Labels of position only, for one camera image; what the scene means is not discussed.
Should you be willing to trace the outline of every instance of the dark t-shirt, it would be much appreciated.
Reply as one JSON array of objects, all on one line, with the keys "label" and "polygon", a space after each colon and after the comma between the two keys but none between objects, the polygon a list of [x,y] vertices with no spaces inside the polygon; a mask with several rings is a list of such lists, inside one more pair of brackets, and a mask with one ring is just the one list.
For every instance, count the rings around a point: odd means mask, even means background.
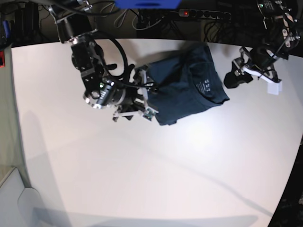
[{"label": "dark t-shirt", "polygon": [[214,68],[208,46],[201,44],[178,56],[151,63],[147,76],[160,84],[149,92],[149,103],[158,107],[160,125],[222,105],[229,100]]}]

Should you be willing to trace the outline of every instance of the floor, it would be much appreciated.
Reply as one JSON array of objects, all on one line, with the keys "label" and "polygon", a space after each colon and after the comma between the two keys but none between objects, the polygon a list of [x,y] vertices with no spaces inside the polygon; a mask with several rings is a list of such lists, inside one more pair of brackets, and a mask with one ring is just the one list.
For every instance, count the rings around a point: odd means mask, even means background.
[{"label": "floor", "polygon": [[6,66],[0,69],[0,181],[14,166],[24,185],[30,187],[19,132],[10,48],[5,50],[5,63]]}]

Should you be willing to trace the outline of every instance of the white table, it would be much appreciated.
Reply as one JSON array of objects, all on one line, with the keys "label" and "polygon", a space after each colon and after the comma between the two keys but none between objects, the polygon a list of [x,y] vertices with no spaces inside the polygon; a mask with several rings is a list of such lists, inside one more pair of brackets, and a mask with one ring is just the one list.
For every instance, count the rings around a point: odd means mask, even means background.
[{"label": "white table", "polygon": [[[122,71],[118,50],[98,41]],[[130,63],[159,60],[182,41],[120,40]],[[210,44],[223,80],[239,47]],[[281,198],[303,133],[303,60],[265,81],[226,89],[220,107],[159,126],[114,123],[95,110],[68,44],[14,48],[13,71],[25,159],[58,227],[266,227]]]}]

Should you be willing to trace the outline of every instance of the power strip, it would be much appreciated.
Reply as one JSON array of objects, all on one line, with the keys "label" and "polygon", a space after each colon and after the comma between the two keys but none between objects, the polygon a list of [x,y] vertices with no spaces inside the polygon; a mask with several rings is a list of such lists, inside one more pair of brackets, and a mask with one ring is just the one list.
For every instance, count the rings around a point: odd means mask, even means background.
[{"label": "power strip", "polygon": [[199,9],[179,9],[179,16],[190,17],[190,18],[217,19],[217,20],[232,19],[231,13],[211,11],[211,10],[199,10]]}]

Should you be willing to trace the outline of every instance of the blue object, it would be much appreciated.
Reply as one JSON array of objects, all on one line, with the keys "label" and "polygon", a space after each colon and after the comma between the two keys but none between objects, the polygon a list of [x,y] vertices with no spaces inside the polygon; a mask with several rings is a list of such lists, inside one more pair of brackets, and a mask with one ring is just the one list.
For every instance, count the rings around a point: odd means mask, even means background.
[{"label": "blue object", "polygon": [[9,22],[7,20],[3,20],[2,24],[5,32],[5,37],[9,38],[10,37]]},{"label": "blue object", "polygon": [[181,0],[116,0],[122,9],[175,9]]},{"label": "blue object", "polygon": [[157,82],[158,93],[149,92],[148,101],[158,107],[160,125],[222,105],[229,98],[214,67],[208,46],[149,64],[147,75]]}]

